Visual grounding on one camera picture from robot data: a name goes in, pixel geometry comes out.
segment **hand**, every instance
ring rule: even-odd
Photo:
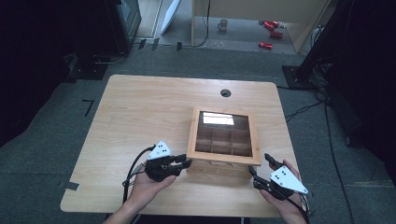
[[[138,173],[144,172],[142,166]],[[145,208],[162,189],[170,186],[176,177],[170,175],[162,182],[156,182],[148,177],[146,173],[137,174],[134,179],[134,187],[128,200],[117,210],[105,223],[131,223],[134,217]]]
[[[289,168],[289,170],[291,170],[291,172],[298,178],[300,179],[300,174],[298,173],[298,171],[296,171],[292,165],[286,161],[283,160],[283,163],[286,164],[286,166]],[[269,166],[271,167],[271,169],[275,170],[275,167],[273,167],[271,164],[269,164]],[[284,200],[284,201],[280,201],[276,198],[274,198],[274,196],[272,196],[269,192],[265,191],[265,190],[260,190],[260,194],[262,195],[262,197],[268,202],[270,203],[273,207],[276,208],[277,212],[280,214],[280,216],[286,221],[286,223],[290,224],[290,223],[305,223],[304,217],[303,215],[300,213],[300,211],[290,202]],[[290,197],[289,197],[292,201],[294,201],[297,204],[301,204],[301,197],[300,194],[298,193],[293,193]]]

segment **gray carpet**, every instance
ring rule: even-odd
[[[30,127],[0,149],[0,223],[100,223],[105,214],[65,213],[64,190],[108,78],[114,74],[270,81],[286,86],[281,65],[299,65],[303,56],[220,49],[150,46],[133,48],[111,64],[104,80],[63,83],[42,107]],[[312,91],[279,89],[285,115],[317,102]],[[85,114],[89,103],[93,107]],[[350,223],[347,203],[330,151],[324,104],[288,122],[313,216],[311,223]],[[365,148],[345,145],[343,130],[328,107],[333,150],[355,223],[395,223],[396,191],[384,164]],[[280,218],[253,218],[252,223],[283,223]]]

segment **red object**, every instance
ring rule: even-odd
[[[272,49],[272,44],[270,44],[270,43],[264,43],[264,42],[260,41],[260,43],[259,43],[259,48],[262,48],[262,49]]]
[[[270,22],[275,26],[275,28],[279,27],[279,21],[270,21]]]
[[[265,28],[267,28],[269,31],[274,31],[275,30],[275,26],[269,21],[265,21],[262,25]]]
[[[280,32],[275,32],[275,31],[273,31],[273,32],[271,32],[271,34],[270,34],[270,37],[275,37],[275,38],[282,38],[282,36],[283,36],[283,33],[280,33]]]

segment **wooden table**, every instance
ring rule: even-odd
[[[231,91],[232,95],[228,98],[221,96],[223,89]],[[122,201],[121,183],[139,152],[164,140],[175,155],[186,153],[192,111],[196,105],[254,112],[263,164],[258,168],[259,175],[266,177],[271,173],[264,152],[279,161],[287,159],[298,168],[273,83],[115,75],[108,81],[70,179],[79,183],[79,188],[65,191],[62,210],[116,211]],[[186,171],[141,213],[278,216],[274,207],[253,188],[252,179]]]
[[[211,0],[209,16],[213,18],[283,21],[296,52],[328,11],[332,0]],[[194,45],[195,17],[202,22],[209,0],[192,1],[191,44]]]

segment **wooden box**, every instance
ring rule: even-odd
[[[261,165],[254,114],[195,107],[187,157],[188,172],[251,178],[248,165]]]

